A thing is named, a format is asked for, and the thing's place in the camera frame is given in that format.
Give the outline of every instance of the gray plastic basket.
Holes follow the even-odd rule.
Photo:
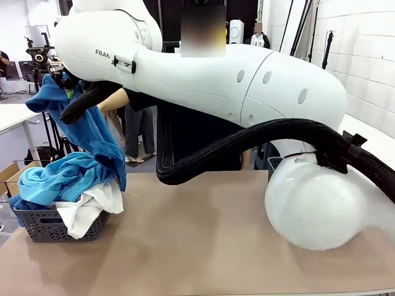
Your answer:
[[[269,157],[267,159],[267,162],[269,163],[269,174],[267,176],[267,181],[269,182],[270,178],[272,177],[272,174],[280,164],[280,162],[283,160],[282,157]]]
[[[94,241],[104,229],[109,213],[102,211],[92,223],[88,232],[81,239],[74,239],[67,234],[57,210],[14,210],[20,215],[25,228],[33,242],[88,242]]]

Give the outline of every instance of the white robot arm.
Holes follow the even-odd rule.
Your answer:
[[[294,57],[245,44],[223,57],[182,58],[160,52],[159,27],[142,0],[74,0],[56,26],[54,45],[67,70],[87,81],[112,81],[133,91],[199,110],[243,127],[305,118],[337,130],[346,92],[328,72]],[[312,152],[305,142],[273,141],[282,157]],[[367,200],[386,196],[350,169],[317,165],[315,155],[282,161],[265,195],[273,227],[307,249],[340,246],[366,227]]]
[[[76,11],[87,2],[76,2]],[[128,12],[131,3],[140,10]],[[346,109],[346,92],[328,72],[245,44],[228,45],[223,57],[182,58],[180,54],[162,53],[161,46],[152,46],[162,44],[156,22],[137,22],[139,14],[133,15],[145,9],[142,0],[105,4],[107,11],[76,13],[63,18],[56,27],[56,52],[75,76],[120,83],[243,127],[296,117],[338,129]],[[311,146],[297,141],[274,145],[282,156],[312,151]]]

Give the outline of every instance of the beige tabletop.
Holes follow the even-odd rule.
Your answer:
[[[362,292],[395,287],[395,250],[368,229],[326,252],[271,227],[265,171],[204,173],[180,186],[129,174],[125,212],[95,242],[0,249],[0,295],[139,296]]]

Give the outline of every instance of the white table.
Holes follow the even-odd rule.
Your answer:
[[[1,104],[0,134],[4,134],[20,125],[23,125],[23,130],[25,131],[26,138],[29,143],[31,156],[33,157],[33,160],[38,160],[38,164],[41,165],[40,157],[29,129],[29,124],[33,123],[30,119],[37,114],[38,113],[34,113],[29,110],[25,104]]]
[[[342,134],[344,130],[350,134],[358,133],[366,138],[368,141],[362,145],[362,148],[372,153],[382,162],[387,163],[389,166],[395,163],[395,139],[392,137],[348,114],[345,114],[343,118],[339,133]]]

